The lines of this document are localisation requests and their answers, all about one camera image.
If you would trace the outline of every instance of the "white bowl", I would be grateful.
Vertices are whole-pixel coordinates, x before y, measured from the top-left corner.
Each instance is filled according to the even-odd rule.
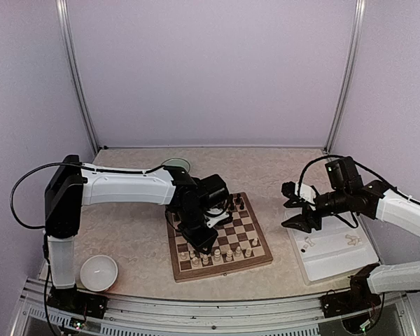
[[[117,279],[118,266],[107,255],[94,255],[84,262],[79,275],[89,291],[102,292],[109,289]]]

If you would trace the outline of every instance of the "metal frame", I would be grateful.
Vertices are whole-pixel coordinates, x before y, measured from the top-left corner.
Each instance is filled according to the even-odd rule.
[[[10,336],[24,335],[30,317],[44,320],[43,281],[28,279],[13,315]],[[185,301],[106,294],[108,309],[103,320],[88,318],[91,335],[304,335],[318,324],[359,313],[324,318],[319,298],[324,293],[249,301]],[[386,306],[396,304],[405,335],[416,336],[406,295],[389,293]],[[54,324],[79,318],[49,308]]]
[[[69,12],[67,9],[67,0],[56,0],[57,14],[59,16],[59,23],[61,24],[62,38],[64,39],[64,46],[67,54],[67,61],[69,63],[70,73],[75,87],[76,98],[78,99],[81,117],[83,118],[85,131],[92,147],[94,155],[98,154],[99,142],[95,129],[93,127],[92,119],[89,114],[87,103],[85,100],[81,78],[79,76],[78,65],[76,63],[75,50],[73,38],[71,35]]]
[[[365,0],[356,0],[356,11],[353,19],[353,29],[351,30],[351,39],[349,54],[347,56],[347,63],[345,66],[344,77],[342,79],[341,92],[339,99],[337,100],[335,117],[328,134],[328,139],[325,144],[325,150],[331,153],[333,146],[336,141],[337,133],[339,132],[342,116],[344,115],[345,103],[349,94],[351,79],[354,73],[354,67],[356,63],[356,55],[358,54],[359,40],[361,37],[361,29],[363,26],[363,18],[365,11]]]

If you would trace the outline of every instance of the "small white object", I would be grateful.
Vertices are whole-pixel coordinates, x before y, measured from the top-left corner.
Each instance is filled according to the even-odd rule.
[[[81,282],[89,291],[102,292],[115,283],[118,266],[107,255],[94,255],[84,262],[79,274]]]
[[[232,255],[233,255],[232,250],[227,251],[227,254],[226,254],[225,259],[226,259],[227,261],[232,261]]]
[[[309,237],[305,237],[305,242],[308,243],[311,247],[313,247],[314,245],[316,245],[315,243],[313,243],[311,241],[311,239]]]
[[[221,250],[215,250],[215,261],[219,261],[221,259]]]
[[[241,255],[242,251],[241,251],[241,247],[238,246],[237,249],[235,250],[235,257],[239,257]]]

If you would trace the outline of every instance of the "pawn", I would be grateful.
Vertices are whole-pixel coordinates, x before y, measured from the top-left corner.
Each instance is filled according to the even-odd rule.
[[[232,255],[233,255],[232,250],[227,251],[227,254],[226,254],[225,259],[226,259],[227,261],[232,261]]]
[[[219,261],[221,259],[221,250],[215,251],[215,261]]]
[[[241,255],[242,251],[241,251],[241,247],[238,246],[237,249],[235,250],[235,257],[239,257]]]

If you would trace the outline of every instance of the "white tray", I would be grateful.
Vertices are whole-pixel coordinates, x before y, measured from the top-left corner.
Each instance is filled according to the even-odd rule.
[[[300,213],[301,209],[286,209],[284,220]],[[353,223],[350,213],[342,217]],[[323,218],[320,231],[312,230],[311,234],[307,234],[288,229],[288,233],[307,285],[378,262],[378,256],[362,227],[352,229],[336,217]],[[356,245],[349,245],[353,239],[346,238],[347,235],[360,240],[355,239]]]

